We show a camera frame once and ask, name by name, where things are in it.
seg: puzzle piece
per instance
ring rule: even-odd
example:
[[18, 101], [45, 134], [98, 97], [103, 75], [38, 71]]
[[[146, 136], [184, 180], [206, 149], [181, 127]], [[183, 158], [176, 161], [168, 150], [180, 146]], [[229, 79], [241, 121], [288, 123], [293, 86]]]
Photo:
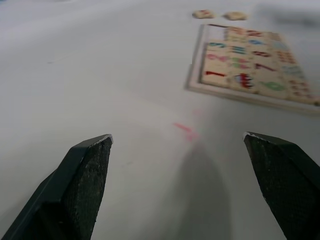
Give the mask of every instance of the puzzle piece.
[[266, 37], [267, 37], [268, 39], [270, 39], [270, 40], [282, 42], [282, 39], [281, 39], [279, 33], [267, 32], [267, 33], [266, 33]]
[[297, 64], [294, 56], [288, 51], [275, 50], [275, 56], [279, 64]]
[[277, 61], [273, 56], [273, 52], [268, 50], [251, 50], [250, 53], [255, 66], [265, 66], [265, 68], [274, 69], [275, 71], [278, 70]]
[[201, 81], [205, 84], [227, 88], [228, 59], [226, 52], [207, 50], [204, 56]]
[[231, 43], [241, 43], [241, 44], [244, 44], [247, 41], [245, 36], [235, 35], [235, 34], [228, 35], [226, 37], [226, 40]]
[[197, 10], [193, 12], [192, 16], [197, 19], [213, 19], [215, 17], [214, 13], [210, 10]]
[[224, 17], [230, 21], [247, 20], [248, 15], [240, 11], [229, 11]]
[[252, 69], [233, 68], [228, 74], [229, 87], [233, 90], [257, 93], [257, 84]]
[[259, 94], [277, 99], [286, 99], [288, 97], [286, 84], [275, 67], [254, 63], [254, 68], [253, 77], [257, 82]]
[[284, 79], [291, 80], [291, 78], [297, 78], [300, 81], [306, 81], [304, 73], [297, 65], [281, 64], [279, 70], [282, 73]]
[[233, 41], [233, 39], [246, 39], [246, 31], [241, 27], [228, 26], [225, 30], [225, 40], [228, 39]]
[[263, 31], [256, 31], [256, 30], [246, 30], [246, 36], [248, 39], [264, 39], [265, 33]]
[[242, 56], [234, 56], [233, 54], [229, 55], [229, 68], [232, 71], [232, 69], [237, 69], [237, 70], [247, 70], [251, 69], [252, 70], [252, 63], [249, 60], [249, 58]]
[[232, 55], [236, 56], [246, 56], [248, 57], [248, 47], [245, 43], [238, 43], [238, 42], [227, 42], [228, 45], [228, 52]]
[[251, 37], [247, 39], [247, 44], [251, 52], [269, 52], [270, 45], [266, 38], [264, 37]]
[[298, 78], [287, 81], [289, 99], [295, 102], [315, 104], [316, 98], [312, 95], [308, 84]]

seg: white surface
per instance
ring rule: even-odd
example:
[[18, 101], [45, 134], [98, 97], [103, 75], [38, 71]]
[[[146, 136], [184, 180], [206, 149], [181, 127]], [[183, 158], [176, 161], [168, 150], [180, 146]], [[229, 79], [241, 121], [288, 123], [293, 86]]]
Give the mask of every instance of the white surface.
[[0, 4], [12, 11], [0, 22], [0, 234], [70, 147], [112, 134], [93, 240], [284, 240], [242, 135], [286, 139], [316, 161], [319, 119], [184, 89], [205, 22], [191, 13], [244, 11], [232, 24], [255, 27], [257, 2], [79, 2]]

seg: number puzzle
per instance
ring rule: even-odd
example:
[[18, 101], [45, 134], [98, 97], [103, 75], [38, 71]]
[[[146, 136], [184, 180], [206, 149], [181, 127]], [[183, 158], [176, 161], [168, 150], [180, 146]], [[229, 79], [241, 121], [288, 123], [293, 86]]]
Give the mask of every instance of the number puzzle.
[[[223, 29], [223, 37], [215, 38], [212, 27]], [[278, 33], [202, 25], [188, 81], [191, 90], [320, 114], [319, 96], [309, 86]]]

